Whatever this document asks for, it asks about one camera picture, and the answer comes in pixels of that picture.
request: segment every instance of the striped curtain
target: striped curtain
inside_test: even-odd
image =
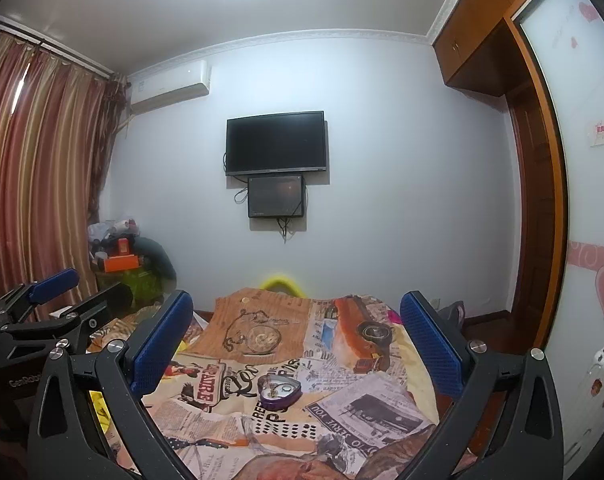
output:
[[[86,228],[122,110],[105,98],[112,83],[0,33],[0,296],[66,267],[80,274],[38,317],[96,292]]]

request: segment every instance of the metal screw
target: metal screw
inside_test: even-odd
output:
[[[474,339],[471,341],[471,350],[476,354],[483,354],[486,352],[486,343],[484,341],[480,341],[479,339]]]
[[[63,355],[64,355],[64,350],[61,348],[58,348],[57,346],[53,350],[51,350],[51,352],[48,353],[48,356],[53,360],[60,359]]]
[[[124,348],[124,341],[122,339],[114,339],[106,345],[106,349],[112,354],[116,354]]]
[[[533,357],[536,361],[541,361],[542,359],[544,359],[544,352],[541,351],[539,348],[532,348],[531,357]]]

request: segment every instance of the white suitcase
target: white suitcase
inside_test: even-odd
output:
[[[593,358],[593,364],[578,389],[578,397],[564,431],[564,478],[571,476],[604,433],[604,350]]]

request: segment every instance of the white wall-mounted air conditioner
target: white wall-mounted air conditioner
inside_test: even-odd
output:
[[[201,59],[135,81],[131,88],[131,111],[135,115],[208,95],[211,68]]]

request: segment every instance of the ceiling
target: ceiling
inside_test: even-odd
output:
[[[130,74],[225,41],[318,28],[426,35],[444,0],[2,0],[0,14]]]

